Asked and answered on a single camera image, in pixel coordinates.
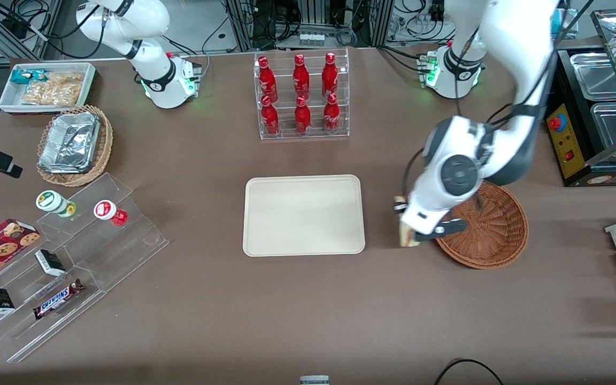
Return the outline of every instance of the tabletop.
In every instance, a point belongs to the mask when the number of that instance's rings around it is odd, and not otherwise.
[[[213,57],[201,96],[174,110],[144,97],[128,61],[94,61],[89,103],[114,131],[106,171],[171,244],[22,363],[0,353],[0,383],[432,383],[454,358],[506,383],[616,383],[616,256],[603,231],[616,223],[616,187],[562,187],[541,129],[532,168],[508,186],[530,225],[513,265],[476,271],[434,242],[400,248],[391,205],[403,168],[455,103],[376,49],[349,54],[350,137],[293,142],[259,139],[253,54]],[[460,100],[480,121],[514,93],[506,70],[486,66]],[[0,151],[24,168],[20,180],[0,173],[0,222],[39,219],[42,190],[77,191],[35,170],[49,119],[0,115]],[[244,254],[247,181],[333,174],[360,178],[363,252]],[[447,383],[492,383],[453,370]]]

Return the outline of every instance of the coca-cola bottle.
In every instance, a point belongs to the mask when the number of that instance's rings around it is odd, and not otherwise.
[[[305,58],[300,53],[294,56],[294,89],[296,95],[310,98],[310,75],[305,66]]]
[[[327,132],[328,135],[334,135],[338,131],[339,113],[337,94],[329,94],[327,97],[327,105],[325,105],[325,132]]]
[[[274,79],[274,73],[267,65],[267,58],[265,56],[258,58],[258,65],[261,67],[258,80],[261,83],[263,95],[269,96],[272,103],[277,102],[277,82]]]
[[[296,117],[296,132],[301,136],[308,136],[311,129],[310,110],[306,107],[305,97],[296,97],[294,117]]]
[[[279,118],[277,117],[277,110],[274,109],[271,99],[267,95],[261,97],[261,117],[263,118],[263,125],[266,127],[267,134],[269,136],[279,135]]]
[[[322,69],[322,97],[327,98],[329,94],[337,92],[337,66],[334,64],[336,56],[333,52],[325,55],[325,68]]]

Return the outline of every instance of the red emergency stop button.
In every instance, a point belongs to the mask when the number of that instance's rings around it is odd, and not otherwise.
[[[550,118],[550,120],[548,120],[548,128],[552,129],[553,131],[560,128],[560,125],[562,125],[562,121],[558,117],[552,117]]]
[[[562,132],[565,127],[567,127],[567,118],[563,114],[557,114],[548,119],[548,128],[555,132]]]

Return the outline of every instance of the clear acrylic stand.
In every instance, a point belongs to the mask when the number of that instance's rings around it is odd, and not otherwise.
[[[327,101],[322,97],[322,69],[325,68],[325,54],[333,52],[336,56],[336,66],[339,71],[337,76],[337,103],[341,110],[339,128],[336,134],[327,134],[323,129],[323,117],[325,116],[325,105]],[[310,74],[310,98],[308,108],[311,112],[312,129],[308,136],[300,136],[296,133],[296,120],[294,110],[296,109],[296,90],[294,90],[294,55],[302,53],[305,57],[305,66]],[[274,107],[277,109],[279,117],[278,136],[269,136],[263,125],[261,116],[261,91],[258,75],[260,67],[258,58],[266,56],[269,67],[274,73],[277,82],[277,102]],[[258,128],[261,139],[288,139],[288,138],[325,138],[335,136],[349,136],[350,134],[350,87],[349,87],[349,52],[346,49],[316,49],[306,51],[272,51],[262,54],[255,54],[253,66],[253,80],[256,90],[256,108],[258,110]]]
[[[129,197],[132,190],[105,173],[69,199],[78,211],[70,218],[46,214],[36,223],[45,240],[37,241],[0,271],[15,305],[14,312],[0,315],[0,346],[10,363],[17,363],[39,348],[79,314],[88,309],[168,241]],[[113,201],[127,211],[127,222],[117,227],[93,214],[96,202]],[[47,249],[56,253],[66,273],[44,273],[34,256]],[[58,309],[36,320],[32,309],[79,279],[84,289]]]

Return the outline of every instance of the brown woven basket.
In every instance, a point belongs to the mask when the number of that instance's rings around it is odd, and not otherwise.
[[[445,220],[467,221],[463,232],[437,238],[438,245],[456,261],[474,268],[499,268],[513,263],[524,251],[529,226],[520,202],[503,187],[484,181],[473,197],[457,205]]]
[[[103,170],[106,168],[108,158],[111,156],[111,146],[113,144],[113,128],[111,127],[111,122],[106,119],[106,115],[104,115],[100,109],[93,107],[92,105],[74,107],[68,111],[61,112],[61,114],[79,114],[80,112],[92,112],[101,118],[101,126],[99,128],[99,136],[96,142],[96,150],[93,161],[94,165],[87,173],[84,174],[52,174],[42,171],[42,169],[37,166],[37,172],[49,183],[60,184],[66,187],[82,186],[101,176],[101,174],[103,174]],[[42,149],[44,149],[44,144],[47,142],[47,135],[49,134],[50,127],[51,122],[47,125],[47,129],[44,130],[42,139],[37,146],[38,157],[42,155]]]

